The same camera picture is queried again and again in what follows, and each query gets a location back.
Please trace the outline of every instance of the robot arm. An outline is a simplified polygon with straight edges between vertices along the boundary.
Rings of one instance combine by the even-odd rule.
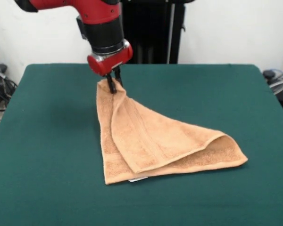
[[[111,93],[116,93],[111,79],[112,71],[121,83],[121,64],[128,62],[132,55],[130,43],[124,39],[120,19],[119,0],[15,0],[26,12],[72,6],[80,14],[86,38],[92,53],[87,57],[90,68],[108,79]]]

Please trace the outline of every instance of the green table surface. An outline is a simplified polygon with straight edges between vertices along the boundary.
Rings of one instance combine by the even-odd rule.
[[[106,186],[88,65],[30,65],[0,124],[0,226],[283,226],[283,110],[253,65],[124,65],[128,95],[231,135],[238,168]]]

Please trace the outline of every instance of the white label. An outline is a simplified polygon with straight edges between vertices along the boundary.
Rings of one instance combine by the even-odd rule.
[[[129,180],[130,182],[135,182],[135,181],[139,181],[139,180],[144,180],[148,177],[143,177],[143,178],[135,178],[135,179],[132,179],[132,180]]]

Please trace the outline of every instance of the orange towel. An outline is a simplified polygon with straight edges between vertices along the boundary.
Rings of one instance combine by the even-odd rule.
[[[167,118],[126,95],[116,83],[97,86],[97,112],[106,185],[166,174],[236,167],[248,159],[221,131]]]

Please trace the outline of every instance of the black stand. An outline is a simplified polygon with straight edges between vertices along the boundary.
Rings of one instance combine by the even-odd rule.
[[[125,38],[133,48],[129,64],[177,64],[183,3],[123,2],[122,10]]]

